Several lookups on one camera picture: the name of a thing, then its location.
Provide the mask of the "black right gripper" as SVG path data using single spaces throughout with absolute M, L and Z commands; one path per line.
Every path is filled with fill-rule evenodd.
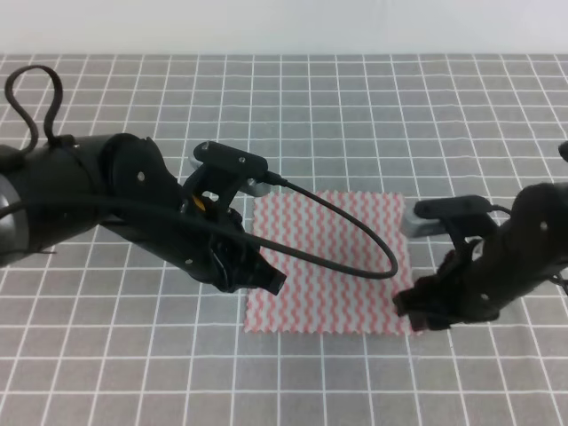
M 504 239 L 474 239 L 449 252 L 435 274 L 398 292 L 398 316 L 410 315 L 414 332 L 497 320 L 515 300 L 515 246 Z

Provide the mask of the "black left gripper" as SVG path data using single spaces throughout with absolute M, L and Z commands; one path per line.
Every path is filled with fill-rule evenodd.
M 173 229 L 180 238 L 183 259 L 192 261 L 190 271 L 196 273 L 200 281 L 225 293 L 240 288 L 260 288 L 274 296 L 279 294 L 287 276 L 265 262 L 256 244 L 209 233 L 202 228 L 209 223 L 243 235 L 242 216 L 238 211 L 202 195 L 170 194 L 168 207 L 199 222 L 192 227 L 176 223 Z

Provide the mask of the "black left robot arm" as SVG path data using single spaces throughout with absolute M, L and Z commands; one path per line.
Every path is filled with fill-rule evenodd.
M 152 139 L 126 133 L 4 152 L 2 265 L 103 226 L 225 293 L 279 293 L 285 275 L 263 258 L 232 207 L 264 176 L 267 161 L 213 141 L 193 156 L 197 169 L 179 183 Z

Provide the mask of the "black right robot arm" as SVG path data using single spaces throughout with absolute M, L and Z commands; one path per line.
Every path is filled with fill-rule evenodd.
M 410 239 L 446 234 L 454 245 L 435 273 L 393 297 L 414 331 L 494 321 L 546 281 L 567 286 L 565 183 L 529 185 L 509 209 L 479 195 L 418 201 L 401 232 Z

